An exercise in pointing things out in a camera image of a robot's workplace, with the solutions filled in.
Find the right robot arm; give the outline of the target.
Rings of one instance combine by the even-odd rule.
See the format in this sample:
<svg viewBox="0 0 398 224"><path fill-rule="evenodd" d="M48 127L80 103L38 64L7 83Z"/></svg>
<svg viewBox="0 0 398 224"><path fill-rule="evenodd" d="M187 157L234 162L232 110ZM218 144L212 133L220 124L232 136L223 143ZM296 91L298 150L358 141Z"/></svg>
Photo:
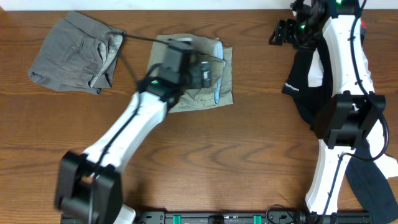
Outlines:
<svg viewBox="0 0 398 224"><path fill-rule="evenodd" d="M296 49L282 92L289 95L319 143L318 162L305 204L318 222L337 214L344 178L351 187L387 182L389 128L386 99L375 92L363 51L362 1L291 4L294 17L277 23L271 45Z"/></svg>

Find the grey shorts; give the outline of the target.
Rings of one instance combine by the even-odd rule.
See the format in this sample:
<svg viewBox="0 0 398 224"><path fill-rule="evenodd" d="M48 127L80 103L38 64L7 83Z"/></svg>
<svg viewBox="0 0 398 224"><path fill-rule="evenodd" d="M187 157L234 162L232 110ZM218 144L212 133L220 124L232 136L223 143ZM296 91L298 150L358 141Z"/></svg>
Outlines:
<svg viewBox="0 0 398 224"><path fill-rule="evenodd" d="M28 76L51 90L99 95L113 85L124 35L124 30L70 11L47 34Z"/></svg>

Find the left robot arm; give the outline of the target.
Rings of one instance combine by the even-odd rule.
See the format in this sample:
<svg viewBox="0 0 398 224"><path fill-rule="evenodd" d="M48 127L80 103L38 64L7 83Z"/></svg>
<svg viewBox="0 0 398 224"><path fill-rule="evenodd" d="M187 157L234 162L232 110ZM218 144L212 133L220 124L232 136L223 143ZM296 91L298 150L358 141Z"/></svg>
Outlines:
<svg viewBox="0 0 398 224"><path fill-rule="evenodd" d="M68 151L60 161L55 208L80 223L134 223L137 213L124 204L121 174L185 90L211 86L209 61L191 38L165 44L163 62L138 81L129 105L110 129L81 154Z"/></svg>

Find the khaki shorts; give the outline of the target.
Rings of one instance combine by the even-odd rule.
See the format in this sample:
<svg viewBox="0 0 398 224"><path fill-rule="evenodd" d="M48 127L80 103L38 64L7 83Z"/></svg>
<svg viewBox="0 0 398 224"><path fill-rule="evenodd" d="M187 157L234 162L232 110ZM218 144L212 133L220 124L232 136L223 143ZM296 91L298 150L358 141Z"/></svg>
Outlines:
<svg viewBox="0 0 398 224"><path fill-rule="evenodd" d="M209 39L193 34L158 35L157 40L170 39L193 40L193 46L199 52L210 55L211 87L185 90L178 103L170 109L171 113L184 111L207 110L220 106L232 105L232 59L233 49L224 47L219 37Z"/></svg>

